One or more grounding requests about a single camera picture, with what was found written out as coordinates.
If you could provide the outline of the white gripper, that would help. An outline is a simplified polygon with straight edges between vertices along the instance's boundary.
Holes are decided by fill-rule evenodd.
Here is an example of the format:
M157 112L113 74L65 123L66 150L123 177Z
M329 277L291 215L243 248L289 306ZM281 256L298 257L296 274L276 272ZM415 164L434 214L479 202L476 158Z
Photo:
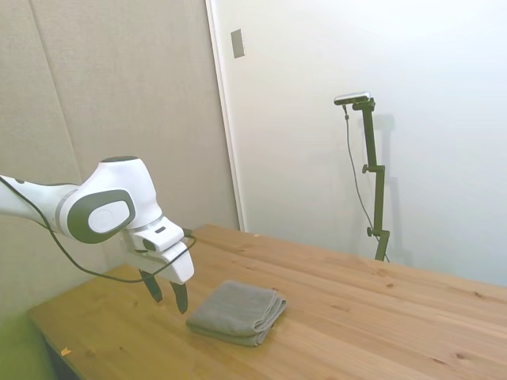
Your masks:
M187 285L185 284L194 275L192 257L189 253L187 240L183 239L166 251L157 253L148 251L146 253L135 252L130 243L125 244L125 260L131 266L139 269L141 279L149 291L151 297L157 302L163 300L163 294L154 273L167 279L172 287L177 308L181 314L188 310L189 297Z

